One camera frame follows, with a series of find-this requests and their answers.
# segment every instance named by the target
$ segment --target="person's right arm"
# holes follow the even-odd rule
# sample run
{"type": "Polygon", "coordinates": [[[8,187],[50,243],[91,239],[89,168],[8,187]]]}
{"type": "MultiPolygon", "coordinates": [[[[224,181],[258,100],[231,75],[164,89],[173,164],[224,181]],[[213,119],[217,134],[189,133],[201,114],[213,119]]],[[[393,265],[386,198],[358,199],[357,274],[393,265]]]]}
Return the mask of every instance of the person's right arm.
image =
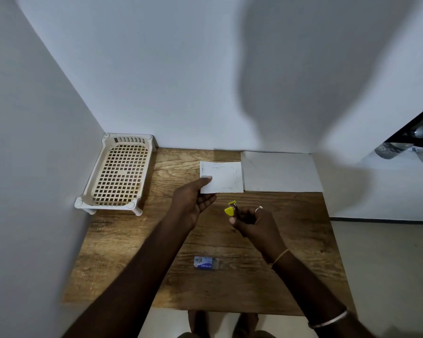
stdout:
{"type": "MultiPolygon", "coordinates": [[[[231,225],[242,233],[262,253],[267,263],[272,263],[287,247],[271,212],[265,209],[242,208],[241,220],[230,218],[231,225]]],[[[273,265],[290,293],[298,303],[310,325],[325,323],[341,315],[346,306],[290,251],[273,265]]],[[[336,323],[315,329],[320,338],[354,337],[372,338],[370,333],[352,314],[336,323]]]]}

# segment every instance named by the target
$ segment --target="sheet of paper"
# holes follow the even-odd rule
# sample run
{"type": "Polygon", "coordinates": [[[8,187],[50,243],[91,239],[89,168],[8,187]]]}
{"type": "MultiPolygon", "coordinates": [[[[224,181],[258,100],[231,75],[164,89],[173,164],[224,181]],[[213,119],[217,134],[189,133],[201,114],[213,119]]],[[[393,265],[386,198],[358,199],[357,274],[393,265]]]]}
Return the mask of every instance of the sheet of paper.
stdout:
{"type": "Polygon", "coordinates": [[[323,191],[311,154],[242,152],[241,166],[246,191],[323,191]]]}
{"type": "Polygon", "coordinates": [[[200,162],[200,175],[212,176],[211,182],[201,189],[201,193],[243,192],[241,162],[200,162]]]}

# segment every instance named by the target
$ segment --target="forearm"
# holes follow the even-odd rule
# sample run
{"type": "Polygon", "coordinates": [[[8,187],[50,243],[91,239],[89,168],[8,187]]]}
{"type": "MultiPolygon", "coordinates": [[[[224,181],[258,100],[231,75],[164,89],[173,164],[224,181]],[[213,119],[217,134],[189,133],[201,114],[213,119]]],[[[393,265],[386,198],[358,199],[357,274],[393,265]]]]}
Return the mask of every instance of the forearm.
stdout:
{"type": "MultiPolygon", "coordinates": [[[[293,254],[287,252],[273,266],[311,325],[342,314],[346,306],[293,254]]],[[[349,313],[337,323],[316,329],[319,337],[374,337],[349,313]]]]}
{"type": "Polygon", "coordinates": [[[71,337],[137,336],[189,229],[174,217],[154,228],[124,271],[77,319],[71,337]]]}

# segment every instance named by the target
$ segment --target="yellow thread bracelet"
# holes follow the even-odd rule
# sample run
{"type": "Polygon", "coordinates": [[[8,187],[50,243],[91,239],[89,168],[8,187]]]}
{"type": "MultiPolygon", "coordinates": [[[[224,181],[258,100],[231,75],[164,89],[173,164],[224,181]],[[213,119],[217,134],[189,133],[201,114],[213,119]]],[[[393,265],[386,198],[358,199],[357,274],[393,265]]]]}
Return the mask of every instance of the yellow thread bracelet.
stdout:
{"type": "Polygon", "coordinates": [[[272,268],[272,266],[288,251],[289,249],[287,248],[286,250],[284,250],[284,252],[281,254],[281,255],[279,255],[275,260],[274,260],[274,262],[273,263],[270,263],[270,264],[268,264],[268,266],[270,267],[270,268],[272,268]]]}

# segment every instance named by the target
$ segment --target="hand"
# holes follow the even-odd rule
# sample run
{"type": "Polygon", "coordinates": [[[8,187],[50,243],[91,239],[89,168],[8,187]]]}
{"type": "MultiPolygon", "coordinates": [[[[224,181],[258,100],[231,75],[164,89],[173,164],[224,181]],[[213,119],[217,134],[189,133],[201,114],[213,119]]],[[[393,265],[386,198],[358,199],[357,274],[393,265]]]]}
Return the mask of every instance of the hand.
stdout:
{"type": "Polygon", "coordinates": [[[230,217],[231,226],[247,237],[268,263],[287,249],[271,212],[265,209],[240,208],[241,220],[230,217]]]}
{"type": "Polygon", "coordinates": [[[212,177],[200,178],[176,189],[167,216],[174,217],[193,230],[201,212],[216,200],[216,194],[200,193],[201,188],[210,181],[212,177]]]}

